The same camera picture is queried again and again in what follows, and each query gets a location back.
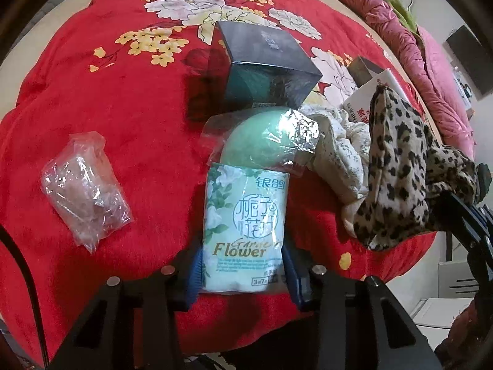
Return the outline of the mint green sponge in wrap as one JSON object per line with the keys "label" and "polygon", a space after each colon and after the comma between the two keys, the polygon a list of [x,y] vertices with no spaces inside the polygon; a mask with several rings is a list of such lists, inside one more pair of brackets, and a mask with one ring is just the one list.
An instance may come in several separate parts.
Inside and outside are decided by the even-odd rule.
{"label": "mint green sponge in wrap", "polygon": [[314,156],[318,123],[296,109],[278,106],[210,117],[201,143],[209,162],[259,170],[303,174]]}

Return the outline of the red and white carton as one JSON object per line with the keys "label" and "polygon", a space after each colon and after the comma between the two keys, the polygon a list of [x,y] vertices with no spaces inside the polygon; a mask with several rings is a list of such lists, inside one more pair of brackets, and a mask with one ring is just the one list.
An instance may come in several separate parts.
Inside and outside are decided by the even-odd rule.
{"label": "red and white carton", "polygon": [[405,94],[405,91],[400,86],[392,71],[390,69],[385,69],[383,72],[370,79],[369,82],[359,87],[344,101],[343,107],[347,111],[350,121],[354,123],[369,123],[370,102],[376,88],[380,85],[390,87],[399,95],[399,97],[409,101],[407,99],[407,94]]}

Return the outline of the white floral scrunchie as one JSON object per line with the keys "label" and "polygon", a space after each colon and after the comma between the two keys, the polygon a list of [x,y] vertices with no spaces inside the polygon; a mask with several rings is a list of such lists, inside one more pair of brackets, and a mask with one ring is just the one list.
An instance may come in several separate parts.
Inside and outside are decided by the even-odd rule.
{"label": "white floral scrunchie", "polygon": [[342,222],[355,237],[354,217],[369,193],[369,126],[352,122],[342,108],[305,104],[301,112],[318,123],[321,137],[309,169],[323,178],[343,204]]}

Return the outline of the green cloth on duvet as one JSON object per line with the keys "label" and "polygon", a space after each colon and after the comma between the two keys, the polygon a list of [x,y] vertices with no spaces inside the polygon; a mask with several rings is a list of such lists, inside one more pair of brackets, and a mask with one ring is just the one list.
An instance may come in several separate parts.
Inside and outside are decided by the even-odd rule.
{"label": "green cloth on duvet", "polygon": [[407,28],[412,34],[418,35],[418,24],[415,21],[414,16],[411,14],[410,10],[405,8],[401,0],[384,0],[387,2],[388,5],[393,8],[393,11],[397,18],[399,19],[399,22]]}

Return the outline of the white drawer cabinet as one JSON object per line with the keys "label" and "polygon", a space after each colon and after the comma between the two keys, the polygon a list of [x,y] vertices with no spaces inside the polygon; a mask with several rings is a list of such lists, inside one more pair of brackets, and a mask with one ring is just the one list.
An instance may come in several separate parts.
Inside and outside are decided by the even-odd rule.
{"label": "white drawer cabinet", "polygon": [[445,340],[454,320],[478,291],[467,261],[439,263],[438,297],[421,299],[410,315],[432,350]]}

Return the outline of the black wall television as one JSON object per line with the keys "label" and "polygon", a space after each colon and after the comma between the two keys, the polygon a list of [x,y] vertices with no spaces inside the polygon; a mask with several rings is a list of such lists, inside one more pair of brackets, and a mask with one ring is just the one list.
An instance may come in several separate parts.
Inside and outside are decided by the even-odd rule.
{"label": "black wall television", "polygon": [[462,25],[446,39],[452,53],[481,95],[492,92],[492,58],[472,32]]}

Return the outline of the leopard print scrunchie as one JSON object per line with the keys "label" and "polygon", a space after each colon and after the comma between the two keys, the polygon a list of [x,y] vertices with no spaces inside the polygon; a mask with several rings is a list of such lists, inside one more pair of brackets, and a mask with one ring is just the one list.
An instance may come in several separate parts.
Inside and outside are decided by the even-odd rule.
{"label": "leopard print scrunchie", "polygon": [[370,102],[369,193],[354,233],[371,251],[438,231],[433,210],[445,192],[464,203],[480,197],[474,161],[437,142],[418,111],[393,89],[378,86]]}

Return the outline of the green tissue pack Flower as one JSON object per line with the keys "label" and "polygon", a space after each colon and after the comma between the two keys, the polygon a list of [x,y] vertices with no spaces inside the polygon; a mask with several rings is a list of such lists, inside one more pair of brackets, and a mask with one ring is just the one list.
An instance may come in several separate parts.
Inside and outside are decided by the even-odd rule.
{"label": "green tissue pack Flower", "polygon": [[290,175],[214,163],[207,172],[202,291],[286,290],[282,248]]}

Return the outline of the red floral blanket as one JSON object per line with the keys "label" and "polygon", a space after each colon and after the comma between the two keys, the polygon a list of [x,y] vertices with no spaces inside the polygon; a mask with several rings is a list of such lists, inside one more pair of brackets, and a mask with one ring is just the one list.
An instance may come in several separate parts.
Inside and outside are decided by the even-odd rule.
{"label": "red floral blanket", "polygon": [[[1,223],[33,273],[48,351],[55,353],[81,311],[111,276],[149,276],[202,230],[207,153],[202,74],[209,47],[195,25],[146,9],[155,0],[92,0],[54,34],[1,123]],[[390,53],[334,0],[191,0],[227,5],[248,18],[272,8],[306,19],[295,32],[324,62],[364,57],[382,68]],[[133,221],[89,252],[43,194],[45,165],[72,134],[95,131]]]}

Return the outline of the dark blue-green box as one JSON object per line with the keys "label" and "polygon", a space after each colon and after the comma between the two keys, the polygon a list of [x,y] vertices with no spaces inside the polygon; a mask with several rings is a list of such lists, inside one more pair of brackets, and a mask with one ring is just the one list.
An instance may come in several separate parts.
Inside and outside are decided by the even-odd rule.
{"label": "dark blue-green box", "polygon": [[216,23],[208,62],[210,94],[222,110],[296,109],[322,73],[291,34],[250,23]]}

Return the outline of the small clear plastic bag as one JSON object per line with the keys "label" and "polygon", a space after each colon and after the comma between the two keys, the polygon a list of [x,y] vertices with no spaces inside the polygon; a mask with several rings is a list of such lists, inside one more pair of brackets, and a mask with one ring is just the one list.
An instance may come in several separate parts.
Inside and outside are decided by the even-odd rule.
{"label": "small clear plastic bag", "polygon": [[131,223],[131,208],[104,152],[105,138],[72,134],[41,173],[45,196],[77,245],[93,253],[101,240]]}

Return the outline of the pink quilted duvet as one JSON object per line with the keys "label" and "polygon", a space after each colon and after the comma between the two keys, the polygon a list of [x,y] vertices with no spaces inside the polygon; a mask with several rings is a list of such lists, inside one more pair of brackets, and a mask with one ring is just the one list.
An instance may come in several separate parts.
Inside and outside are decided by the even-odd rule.
{"label": "pink quilted duvet", "polygon": [[339,0],[358,14],[391,48],[413,82],[445,144],[475,156],[473,129],[443,48],[424,28],[405,28],[384,0]]}

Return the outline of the beige round bed cover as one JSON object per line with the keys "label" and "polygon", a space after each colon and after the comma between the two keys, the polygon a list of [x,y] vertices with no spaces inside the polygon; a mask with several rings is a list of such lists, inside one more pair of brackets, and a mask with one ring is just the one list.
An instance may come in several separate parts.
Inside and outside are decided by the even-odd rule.
{"label": "beige round bed cover", "polygon": [[281,28],[276,14],[308,21],[291,35],[307,55],[365,56],[388,68],[416,109],[420,94],[378,34],[338,0],[67,0],[1,66],[1,157],[48,158],[72,134],[95,131],[116,159],[163,154],[190,161],[212,99],[216,20]]}

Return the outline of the grey tray with pink book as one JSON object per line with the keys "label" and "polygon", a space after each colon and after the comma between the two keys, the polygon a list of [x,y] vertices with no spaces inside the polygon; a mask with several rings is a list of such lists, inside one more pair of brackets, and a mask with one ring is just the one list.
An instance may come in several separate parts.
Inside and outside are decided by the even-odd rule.
{"label": "grey tray with pink book", "polygon": [[348,66],[348,72],[358,87],[363,86],[384,71],[372,61],[358,56]]}

